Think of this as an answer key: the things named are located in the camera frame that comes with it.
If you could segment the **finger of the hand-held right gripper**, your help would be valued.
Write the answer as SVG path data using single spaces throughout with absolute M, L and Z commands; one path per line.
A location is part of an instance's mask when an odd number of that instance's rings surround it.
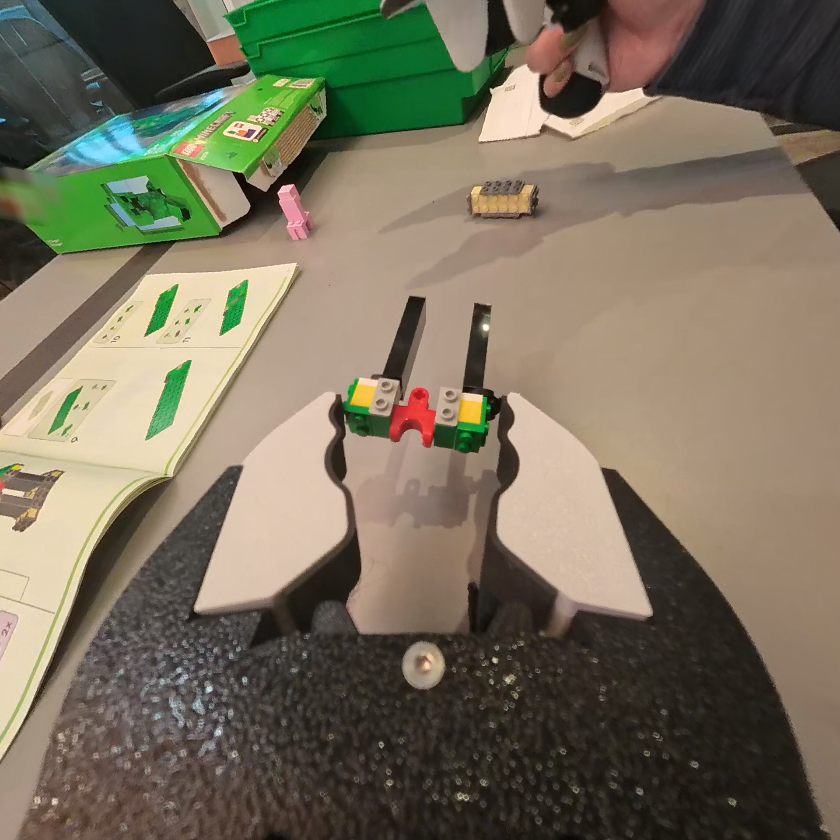
M 460 71 L 472 71 L 485 58 L 511 47 L 502 1 L 429 1 L 428 10 Z
M 545 23 L 545 1 L 504 1 L 504 11 L 513 43 L 531 44 Z

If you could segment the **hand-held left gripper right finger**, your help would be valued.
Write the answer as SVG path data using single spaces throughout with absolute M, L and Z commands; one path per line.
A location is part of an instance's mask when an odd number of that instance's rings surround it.
M 579 613 L 654 614 L 598 461 L 518 393 L 501 402 L 480 631 L 564 635 Z

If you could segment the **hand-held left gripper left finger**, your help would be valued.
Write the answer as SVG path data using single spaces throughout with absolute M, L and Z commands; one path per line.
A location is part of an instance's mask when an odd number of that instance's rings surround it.
M 343 402 L 325 392 L 245 458 L 197 593 L 200 616 L 260 612 L 257 635 L 356 636 L 361 549 Z

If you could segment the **white paper bag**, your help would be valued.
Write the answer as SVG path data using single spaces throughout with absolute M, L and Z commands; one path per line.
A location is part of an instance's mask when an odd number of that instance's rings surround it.
M 642 88 L 623 92 L 607 92 L 593 110 L 580 117 L 562 119 L 547 114 L 543 121 L 543 127 L 561 134 L 569 140 L 577 140 L 645 108 L 658 99 L 660 97 L 647 96 Z
M 546 113 L 539 102 L 540 78 L 526 65 L 491 90 L 480 143 L 527 139 L 541 133 Z

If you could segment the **green cardboard brick set box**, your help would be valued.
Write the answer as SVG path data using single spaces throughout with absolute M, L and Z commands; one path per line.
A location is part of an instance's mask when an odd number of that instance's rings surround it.
M 26 171 L 24 222 L 58 254 L 217 236 L 327 110 L 322 77 L 267 75 L 116 116 Z

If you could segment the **multicoloured brick assembly black bars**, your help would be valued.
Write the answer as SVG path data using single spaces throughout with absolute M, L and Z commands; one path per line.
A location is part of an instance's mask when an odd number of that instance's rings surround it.
M 408 389 L 426 322 L 426 300 L 409 297 L 381 373 L 353 381 L 343 401 L 347 430 L 398 443 L 418 432 L 426 448 L 475 454 L 485 446 L 502 399 L 485 387 L 491 306 L 475 303 L 460 387 L 443 386 L 432 405 L 423 387 Z

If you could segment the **open brick instruction booklet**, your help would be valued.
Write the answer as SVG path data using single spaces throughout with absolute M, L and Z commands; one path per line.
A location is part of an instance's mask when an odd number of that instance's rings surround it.
M 146 276 L 2 429 L 2 756 L 103 534 L 175 475 L 298 272 Z

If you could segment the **grey desk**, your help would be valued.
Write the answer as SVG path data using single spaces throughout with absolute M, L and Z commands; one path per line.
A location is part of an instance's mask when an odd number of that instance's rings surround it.
M 427 300 L 411 383 L 463 374 L 492 306 L 486 382 L 616 469 L 708 572 L 782 696 L 838 835 L 838 231 L 754 114 L 663 100 L 582 140 L 480 143 L 480 120 L 309 146 L 314 235 L 277 200 L 226 233 L 54 259 L 2 300 L 13 413 L 150 274 L 297 262 L 294 288 L 178 476 L 88 566 L 52 670 L 2 762 L 2 838 L 98 625 L 227 466 L 288 416 L 382 369 Z M 487 181 L 539 186 L 531 217 L 472 217 Z

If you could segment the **person's right forearm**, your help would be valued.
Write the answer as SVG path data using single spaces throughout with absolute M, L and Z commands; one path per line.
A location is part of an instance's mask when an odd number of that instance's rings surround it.
M 839 130 L 839 2 L 707 1 L 645 91 Z

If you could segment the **green plastic bin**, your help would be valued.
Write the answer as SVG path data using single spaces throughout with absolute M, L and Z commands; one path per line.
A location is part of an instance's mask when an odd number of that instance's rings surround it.
M 251 68 L 289 76 L 359 74 L 365 71 L 406 72 L 454 70 L 442 39 L 430 32 L 388 35 L 381 28 L 339 27 L 310 30 L 295 36 L 262 38 L 243 45 Z
M 244 44 L 353 22 L 371 14 L 380 19 L 381 5 L 379 1 L 254 1 L 228 11 L 225 17 Z
M 467 123 L 506 57 L 500 51 L 477 70 L 461 72 L 441 58 L 421 58 L 415 46 L 391 59 L 372 52 L 296 66 L 254 59 L 251 68 L 258 77 L 324 78 L 327 111 L 315 137 L 332 140 Z

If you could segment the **black office chair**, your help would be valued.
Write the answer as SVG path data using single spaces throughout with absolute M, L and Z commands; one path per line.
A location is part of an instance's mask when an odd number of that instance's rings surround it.
M 243 60 L 216 63 L 174 2 L 41 4 L 138 108 L 225 88 L 250 72 Z

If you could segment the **person's right hand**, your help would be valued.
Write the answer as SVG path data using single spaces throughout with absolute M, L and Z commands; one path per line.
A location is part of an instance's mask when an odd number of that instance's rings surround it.
M 649 85 L 667 67 L 703 8 L 703 1 L 610 1 L 600 16 L 610 92 Z M 571 74 L 577 37 L 561 28 L 542 31 L 528 47 L 530 71 L 546 76 L 544 92 L 557 96 Z

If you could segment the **tan and grey brick block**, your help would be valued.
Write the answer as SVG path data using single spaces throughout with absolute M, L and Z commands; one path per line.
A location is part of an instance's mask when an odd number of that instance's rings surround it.
M 531 217 L 539 204 L 539 186 L 522 180 L 495 180 L 475 185 L 467 196 L 472 217 Z

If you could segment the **pink brick pig figure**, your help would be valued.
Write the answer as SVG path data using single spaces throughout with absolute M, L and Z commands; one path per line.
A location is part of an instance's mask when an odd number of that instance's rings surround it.
M 293 184 L 283 185 L 277 194 L 280 209 L 287 220 L 287 232 L 293 240 L 309 237 L 313 230 L 312 216 L 301 204 L 298 189 Z

